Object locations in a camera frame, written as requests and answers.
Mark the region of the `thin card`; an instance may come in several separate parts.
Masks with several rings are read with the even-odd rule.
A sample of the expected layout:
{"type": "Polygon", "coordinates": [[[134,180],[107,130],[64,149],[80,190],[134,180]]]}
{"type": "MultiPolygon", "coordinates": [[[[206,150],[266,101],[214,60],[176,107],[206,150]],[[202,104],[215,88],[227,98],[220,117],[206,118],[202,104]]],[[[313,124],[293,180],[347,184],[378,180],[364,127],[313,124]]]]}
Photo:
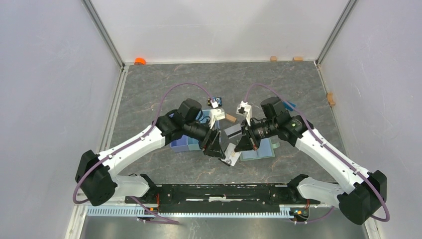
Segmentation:
{"type": "Polygon", "coordinates": [[[229,143],[226,150],[224,151],[223,158],[220,158],[219,160],[223,162],[225,165],[233,167],[236,162],[239,160],[242,152],[236,152],[235,151],[236,145],[233,143],[229,143]]]}

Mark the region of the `green card holder wallet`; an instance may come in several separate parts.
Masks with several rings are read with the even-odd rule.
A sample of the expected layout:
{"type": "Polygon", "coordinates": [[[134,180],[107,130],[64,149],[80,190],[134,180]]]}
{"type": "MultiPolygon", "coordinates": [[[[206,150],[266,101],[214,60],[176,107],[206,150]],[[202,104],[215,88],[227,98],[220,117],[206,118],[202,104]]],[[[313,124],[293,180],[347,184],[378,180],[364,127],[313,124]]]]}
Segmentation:
{"type": "Polygon", "coordinates": [[[280,144],[273,143],[270,138],[265,138],[260,141],[259,148],[255,150],[243,151],[240,160],[241,161],[250,161],[258,160],[264,158],[273,158],[275,157],[275,149],[279,148],[280,144]]]}

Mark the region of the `blue three-compartment organizer tray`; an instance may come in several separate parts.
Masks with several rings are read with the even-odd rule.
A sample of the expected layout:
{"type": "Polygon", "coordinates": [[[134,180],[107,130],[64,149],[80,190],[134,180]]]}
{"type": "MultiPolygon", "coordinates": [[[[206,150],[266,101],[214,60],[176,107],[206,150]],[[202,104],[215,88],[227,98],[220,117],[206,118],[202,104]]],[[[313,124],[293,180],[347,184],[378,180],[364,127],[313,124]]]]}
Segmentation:
{"type": "MultiPolygon", "coordinates": [[[[196,120],[199,123],[207,123],[210,120],[210,110],[201,110],[197,115],[196,120]]],[[[186,151],[198,151],[200,150],[199,141],[197,139],[191,138],[189,136],[183,135],[180,139],[177,139],[170,143],[170,148],[178,153],[178,152],[186,152],[186,151]]]]}

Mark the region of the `silver magnetic stripe card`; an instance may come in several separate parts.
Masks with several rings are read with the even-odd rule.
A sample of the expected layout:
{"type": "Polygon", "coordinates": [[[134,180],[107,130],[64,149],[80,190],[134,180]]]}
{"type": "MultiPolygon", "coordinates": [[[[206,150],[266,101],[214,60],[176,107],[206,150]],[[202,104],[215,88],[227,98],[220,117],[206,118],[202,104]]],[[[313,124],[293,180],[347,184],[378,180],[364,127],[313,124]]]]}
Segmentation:
{"type": "Polygon", "coordinates": [[[228,138],[233,138],[242,133],[242,128],[240,124],[236,124],[236,125],[226,128],[224,132],[228,138]]]}

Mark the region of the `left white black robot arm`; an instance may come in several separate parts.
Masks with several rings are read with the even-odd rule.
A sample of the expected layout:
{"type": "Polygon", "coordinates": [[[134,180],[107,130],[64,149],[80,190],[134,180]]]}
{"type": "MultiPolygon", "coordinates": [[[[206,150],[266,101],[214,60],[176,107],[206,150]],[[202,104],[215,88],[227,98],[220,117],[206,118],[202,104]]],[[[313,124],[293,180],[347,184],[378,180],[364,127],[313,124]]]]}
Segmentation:
{"type": "Polygon", "coordinates": [[[201,111],[199,102],[186,99],[178,109],[159,116],[127,141],[99,153],[92,150],[84,152],[75,176],[74,203],[89,202],[99,206],[114,196],[135,196],[145,203],[152,202],[156,198],[156,189],[145,176],[122,176],[120,172],[141,157],[182,136],[196,139],[204,155],[224,158],[220,130],[214,124],[225,118],[225,112],[216,107],[209,111],[210,119],[202,123],[197,118],[201,111]]]}

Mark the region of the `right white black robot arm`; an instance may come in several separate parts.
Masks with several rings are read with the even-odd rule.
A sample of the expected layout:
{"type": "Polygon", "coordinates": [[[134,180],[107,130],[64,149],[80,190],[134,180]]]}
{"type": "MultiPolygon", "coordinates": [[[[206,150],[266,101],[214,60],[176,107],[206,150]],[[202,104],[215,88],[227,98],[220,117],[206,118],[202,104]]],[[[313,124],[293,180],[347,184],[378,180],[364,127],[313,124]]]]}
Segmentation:
{"type": "Polygon", "coordinates": [[[251,105],[242,101],[236,109],[245,117],[241,124],[242,137],[235,152],[257,150],[261,140],[277,136],[308,155],[335,182],[318,181],[300,174],[288,184],[287,195],[291,202],[316,200],[340,209],[343,215],[357,225],[369,218],[387,222],[390,213],[386,205],[387,177],[379,170],[371,172],[360,166],[329,143],[302,113],[292,116],[279,97],[261,102],[265,115],[256,119],[251,105]]]}

